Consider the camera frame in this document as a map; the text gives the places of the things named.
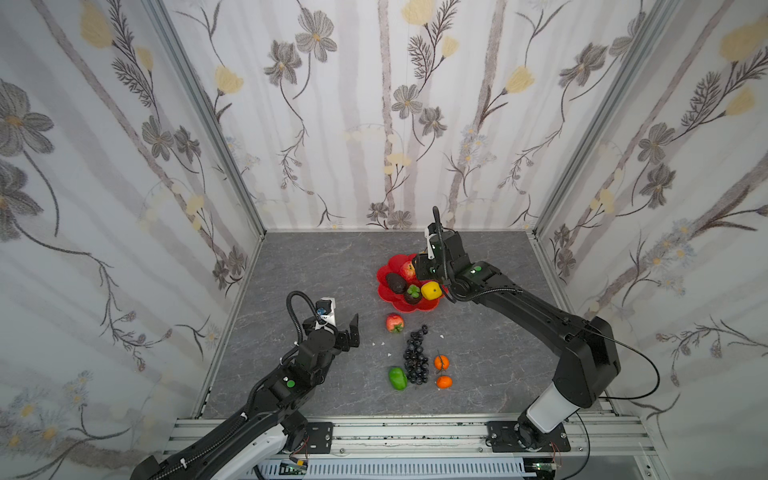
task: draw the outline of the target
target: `black cable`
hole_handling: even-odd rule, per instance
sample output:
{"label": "black cable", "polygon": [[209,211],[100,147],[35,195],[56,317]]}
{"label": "black cable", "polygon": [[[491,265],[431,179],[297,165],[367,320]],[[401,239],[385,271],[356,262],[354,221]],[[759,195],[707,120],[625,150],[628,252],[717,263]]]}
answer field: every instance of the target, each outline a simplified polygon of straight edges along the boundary
{"label": "black cable", "polygon": [[266,478],[264,478],[264,475],[262,475],[261,469],[259,468],[258,465],[253,467],[253,473],[256,474],[256,478],[258,478],[259,480],[266,480]]}
{"label": "black cable", "polygon": [[569,478],[573,478],[576,475],[580,474],[582,470],[584,470],[584,467],[587,466],[587,462],[589,462],[589,452],[591,450],[590,444],[589,444],[589,432],[587,432],[587,426],[584,424],[584,420],[582,419],[581,415],[578,414],[578,412],[574,412],[579,420],[581,420],[581,427],[584,429],[584,433],[587,435],[587,458],[584,459],[584,463],[581,464],[581,467],[574,473],[571,473],[567,477],[560,478],[560,480],[568,480]]}
{"label": "black cable", "polygon": [[654,363],[654,361],[649,359],[644,353],[642,353],[640,350],[632,348],[631,346],[627,345],[626,343],[619,342],[618,340],[612,339],[611,337],[605,336],[605,335],[603,335],[601,333],[596,333],[596,332],[593,332],[592,330],[585,330],[585,332],[591,333],[592,335],[601,336],[604,339],[608,339],[608,340],[610,340],[613,343],[618,343],[619,345],[632,350],[636,354],[638,354],[638,355],[642,356],[644,359],[646,359],[648,361],[648,363],[650,363],[650,366],[654,367],[654,371],[656,372],[656,386],[654,387],[653,390],[651,390],[650,392],[646,393],[645,395],[628,396],[628,397],[602,396],[602,397],[598,397],[599,399],[609,399],[609,400],[637,400],[637,399],[644,399],[647,396],[653,395],[656,392],[656,390],[659,389],[659,385],[661,384],[661,374],[659,373],[659,369],[656,367],[656,364]]}
{"label": "black cable", "polygon": [[288,315],[290,316],[290,319],[293,322],[293,326],[296,327],[296,335],[299,337],[298,343],[301,343],[304,341],[304,330],[302,329],[299,319],[296,318],[296,314],[293,312],[293,305],[291,304],[291,300],[295,296],[300,296],[301,298],[304,299],[304,301],[306,301],[306,304],[309,305],[310,310],[312,310],[312,315],[315,317],[315,321],[317,321],[318,323],[320,322],[320,315],[317,313],[317,308],[315,308],[315,303],[306,295],[306,293],[300,292],[299,290],[294,290],[293,292],[288,294],[288,297],[286,298],[286,308],[288,309]]}

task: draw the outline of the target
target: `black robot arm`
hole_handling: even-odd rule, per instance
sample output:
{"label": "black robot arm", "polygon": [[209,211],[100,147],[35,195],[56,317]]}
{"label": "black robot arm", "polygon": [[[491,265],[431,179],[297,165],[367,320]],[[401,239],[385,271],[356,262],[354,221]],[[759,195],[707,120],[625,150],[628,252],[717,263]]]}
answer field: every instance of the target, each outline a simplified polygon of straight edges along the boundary
{"label": "black robot arm", "polygon": [[508,317],[560,357],[552,384],[520,415],[518,441],[537,449],[579,408],[591,406],[621,371],[608,323],[560,310],[521,288],[495,266],[472,262],[455,231],[445,232],[435,208],[426,253],[413,259],[419,280],[435,280],[458,301],[473,301]]}

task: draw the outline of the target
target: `yellow flower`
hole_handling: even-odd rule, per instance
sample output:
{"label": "yellow flower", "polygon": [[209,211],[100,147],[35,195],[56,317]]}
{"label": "yellow flower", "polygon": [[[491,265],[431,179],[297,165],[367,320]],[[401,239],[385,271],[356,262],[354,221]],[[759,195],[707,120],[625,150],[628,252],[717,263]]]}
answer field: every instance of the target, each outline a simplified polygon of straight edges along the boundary
{"label": "yellow flower", "polygon": [[219,65],[216,69],[216,86],[223,94],[236,94],[243,87],[243,79],[229,68]]}
{"label": "yellow flower", "polygon": [[607,188],[600,190],[600,203],[603,204],[606,214],[614,212],[614,195]]}
{"label": "yellow flower", "polygon": [[389,154],[386,156],[389,163],[393,165],[402,165],[408,167],[411,164],[411,159],[405,156],[403,153]]}
{"label": "yellow flower", "polygon": [[720,55],[728,61],[742,61],[768,38],[768,18],[743,25],[720,41]]}
{"label": "yellow flower", "polygon": [[445,37],[442,40],[442,56],[450,57],[458,50],[458,40],[453,37]]}
{"label": "yellow flower", "polygon": [[733,100],[728,102],[728,106],[725,107],[726,115],[741,115],[752,110],[755,106],[755,95],[752,93],[752,88],[747,85],[742,87],[741,91]]}
{"label": "yellow flower", "polygon": [[187,202],[187,215],[194,215],[199,209],[205,205],[205,197],[202,195],[193,195]]}
{"label": "yellow flower", "polygon": [[48,427],[46,430],[43,431],[43,439],[50,442],[56,437],[57,434],[58,434],[57,427]]}
{"label": "yellow flower", "polygon": [[152,52],[144,47],[136,47],[136,56],[139,57],[139,61],[148,71],[152,71],[154,67],[154,59],[152,58]]}
{"label": "yellow flower", "polygon": [[531,71],[526,67],[520,66],[512,72],[512,76],[507,81],[505,90],[509,94],[517,94],[533,85],[534,81]]}
{"label": "yellow flower", "polygon": [[80,15],[80,36],[96,48],[112,45],[112,30],[98,7],[90,2],[83,2]]}
{"label": "yellow flower", "polygon": [[402,17],[411,25],[424,25],[432,18],[435,0],[411,0],[402,9]]}

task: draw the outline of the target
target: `orange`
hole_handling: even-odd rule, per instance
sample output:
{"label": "orange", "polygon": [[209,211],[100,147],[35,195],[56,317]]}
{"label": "orange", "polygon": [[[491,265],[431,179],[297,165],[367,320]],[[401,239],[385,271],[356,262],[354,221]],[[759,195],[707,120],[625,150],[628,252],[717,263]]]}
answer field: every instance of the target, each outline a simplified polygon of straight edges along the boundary
{"label": "orange", "polygon": [[451,380],[451,377],[443,375],[437,378],[437,386],[439,388],[447,389],[451,385],[453,385],[453,380]]}
{"label": "orange", "polygon": [[440,355],[435,357],[435,368],[437,370],[447,370],[451,363],[448,361],[448,357]]}

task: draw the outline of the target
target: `metal mounting plate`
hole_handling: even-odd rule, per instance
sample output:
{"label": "metal mounting plate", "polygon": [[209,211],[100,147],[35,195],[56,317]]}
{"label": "metal mounting plate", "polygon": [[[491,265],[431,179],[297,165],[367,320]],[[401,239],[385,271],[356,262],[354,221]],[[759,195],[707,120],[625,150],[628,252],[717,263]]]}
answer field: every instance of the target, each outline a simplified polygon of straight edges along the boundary
{"label": "metal mounting plate", "polygon": [[[517,442],[506,442],[502,439],[514,438],[512,430],[517,425],[517,422],[488,422],[488,444],[492,447],[494,453],[509,453],[509,452],[527,452],[527,449],[522,448]],[[554,430],[552,436],[554,446],[558,452],[570,452],[571,443],[568,441],[568,437],[565,435],[565,427],[561,423]],[[539,452],[553,452],[554,449],[550,445],[542,447]]]}
{"label": "metal mounting plate", "polygon": [[306,426],[306,433],[309,436],[306,441],[307,453],[331,453],[333,422],[311,422]]}

